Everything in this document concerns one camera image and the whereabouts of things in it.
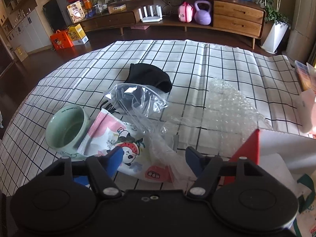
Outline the panda print pouch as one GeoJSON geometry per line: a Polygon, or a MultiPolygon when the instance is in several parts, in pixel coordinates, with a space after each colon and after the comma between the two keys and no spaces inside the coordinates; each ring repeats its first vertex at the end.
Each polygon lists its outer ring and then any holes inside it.
{"type": "Polygon", "coordinates": [[[82,140],[77,153],[87,158],[104,156],[114,148],[123,150],[118,171],[151,182],[171,182],[169,166],[150,157],[150,141],[140,130],[102,109],[82,140]]]}

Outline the clear bubble wrap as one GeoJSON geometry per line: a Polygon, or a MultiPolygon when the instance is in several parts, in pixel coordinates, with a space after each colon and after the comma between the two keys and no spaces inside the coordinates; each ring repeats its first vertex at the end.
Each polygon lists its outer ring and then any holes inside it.
{"type": "Polygon", "coordinates": [[[178,149],[230,158],[256,129],[272,129],[256,107],[224,80],[209,80],[201,94],[189,90],[184,104],[170,102],[167,120],[179,135],[178,149]]]}

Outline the clear zip bag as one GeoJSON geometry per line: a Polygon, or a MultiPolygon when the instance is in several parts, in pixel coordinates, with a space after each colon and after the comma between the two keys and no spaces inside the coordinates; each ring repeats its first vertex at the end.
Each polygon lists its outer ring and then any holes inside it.
{"type": "Polygon", "coordinates": [[[160,120],[168,107],[166,94],[152,86],[117,84],[104,96],[100,110],[108,110],[149,138],[150,157],[169,166],[175,188],[187,189],[195,176],[185,161],[184,152],[178,151],[179,135],[168,120],[160,120]]]}

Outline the black fabric cap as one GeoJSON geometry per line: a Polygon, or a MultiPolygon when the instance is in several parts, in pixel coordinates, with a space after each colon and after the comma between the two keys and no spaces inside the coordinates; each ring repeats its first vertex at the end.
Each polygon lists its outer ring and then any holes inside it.
{"type": "Polygon", "coordinates": [[[170,76],[151,64],[131,63],[129,74],[124,82],[153,86],[164,93],[169,93],[172,90],[170,76]]]}

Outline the mint green ceramic mug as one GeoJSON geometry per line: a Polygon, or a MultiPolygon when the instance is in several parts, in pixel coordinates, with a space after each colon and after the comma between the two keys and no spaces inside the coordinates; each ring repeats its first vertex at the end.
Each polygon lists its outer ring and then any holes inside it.
{"type": "Polygon", "coordinates": [[[46,143],[63,157],[73,161],[85,158],[78,153],[92,121],[84,109],[78,105],[68,105],[57,111],[46,127],[46,143]]]}

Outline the white black checked tablecloth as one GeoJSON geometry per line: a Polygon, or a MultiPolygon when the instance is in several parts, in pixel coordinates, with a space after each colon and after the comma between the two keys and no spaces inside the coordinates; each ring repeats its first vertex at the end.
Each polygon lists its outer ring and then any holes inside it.
{"type": "Polygon", "coordinates": [[[195,41],[117,41],[78,56],[40,80],[1,140],[1,191],[12,195],[58,157],[45,141],[49,120],[77,104],[90,117],[104,93],[127,79],[132,63],[148,63],[169,75],[169,106],[154,120],[207,115],[211,82],[222,79],[239,90],[279,132],[301,134],[294,104],[301,88],[284,55],[266,57],[240,48],[195,41]]]}

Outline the red white cardboard box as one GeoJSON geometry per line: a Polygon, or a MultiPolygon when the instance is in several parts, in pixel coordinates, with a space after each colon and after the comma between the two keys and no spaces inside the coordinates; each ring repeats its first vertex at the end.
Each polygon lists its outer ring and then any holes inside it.
{"type": "Polygon", "coordinates": [[[229,159],[249,160],[244,165],[251,186],[279,181],[293,193],[299,193],[295,177],[315,170],[315,140],[271,130],[256,129],[229,159]]]}

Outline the orange gift box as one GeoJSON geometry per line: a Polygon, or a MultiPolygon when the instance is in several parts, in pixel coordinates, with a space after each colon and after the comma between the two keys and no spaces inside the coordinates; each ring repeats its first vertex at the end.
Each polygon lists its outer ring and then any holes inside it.
{"type": "Polygon", "coordinates": [[[50,41],[55,50],[71,48],[74,46],[66,31],[57,30],[50,36],[50,41]]]}

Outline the yellow carton box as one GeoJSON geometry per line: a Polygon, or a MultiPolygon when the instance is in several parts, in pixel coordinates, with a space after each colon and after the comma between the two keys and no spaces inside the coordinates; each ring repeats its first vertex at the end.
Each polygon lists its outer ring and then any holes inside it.
{"type": "Polygon", "coordinates": [[[68,28],[68,36],[73,45],[82,45],[88,42],[88,37],[80,24],[68,28]]]}

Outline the stack of colourful books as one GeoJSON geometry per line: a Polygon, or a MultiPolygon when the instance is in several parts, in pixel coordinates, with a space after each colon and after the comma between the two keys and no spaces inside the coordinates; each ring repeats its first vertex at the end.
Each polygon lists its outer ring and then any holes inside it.
{"type": "Polygon", "coordinates": [[[303,64],[295,60],[295,69],[303,90],[316,90],[315,68],[309,63],[303,64]]]}

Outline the purple kettlebell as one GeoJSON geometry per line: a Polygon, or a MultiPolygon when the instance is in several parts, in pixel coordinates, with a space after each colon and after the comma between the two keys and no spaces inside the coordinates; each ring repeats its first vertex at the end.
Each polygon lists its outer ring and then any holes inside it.
{"type": "Polygon", "coordinates": [[[194,20],[199,25],[210,25],[211,24],[211,3],[209,1],[204,0],[197,0],[194,2],[195,7],[195,14],[194,14],[194,20]],[[203,10],[199,8],[199,4],[204,4],[208,6],[208,10],[203,10]]]}

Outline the pink small bag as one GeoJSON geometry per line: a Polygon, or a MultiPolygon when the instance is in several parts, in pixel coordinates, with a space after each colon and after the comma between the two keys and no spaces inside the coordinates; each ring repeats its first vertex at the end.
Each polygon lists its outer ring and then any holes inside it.
{"type": "Polygon", "coordinates": [[[190,23],[194,16],[194,8],[190,3],[183,2],[178,8],[178,19],[183,23],[190,23]]]}

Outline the white router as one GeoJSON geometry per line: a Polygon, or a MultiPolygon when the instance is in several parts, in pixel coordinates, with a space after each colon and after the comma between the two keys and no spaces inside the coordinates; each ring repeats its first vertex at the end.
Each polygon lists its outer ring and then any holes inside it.
{"type": "Polygon", "coordinates": [[[142,23],[157,23],[162,20],[162,8],[156,5],[144,6],[138,9],[140,21],[142,23]]]}

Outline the potted green plant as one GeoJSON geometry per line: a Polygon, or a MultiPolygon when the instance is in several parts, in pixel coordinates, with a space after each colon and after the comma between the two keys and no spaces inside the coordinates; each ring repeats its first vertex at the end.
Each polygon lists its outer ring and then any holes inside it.
{"type": "Polygon", "coordinates": [[[265,52],[275,54],[287,30],[291,28],[289,18],[280,12],[281,0],[258,0],[264,6],[265,23],[271,24],[267,37],[261,44],[265,52]]]}

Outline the black mini fridge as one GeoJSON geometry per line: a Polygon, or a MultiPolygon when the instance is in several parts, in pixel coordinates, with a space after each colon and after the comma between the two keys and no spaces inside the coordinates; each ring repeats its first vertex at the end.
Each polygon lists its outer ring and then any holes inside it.
{"type": "Polygon", "coordinates": [[[72,20],[67,10],[68,5],[68,0],[49,0],[43,5],[44,14],[53,32],[61,31],[72,25],[72,20]]]}

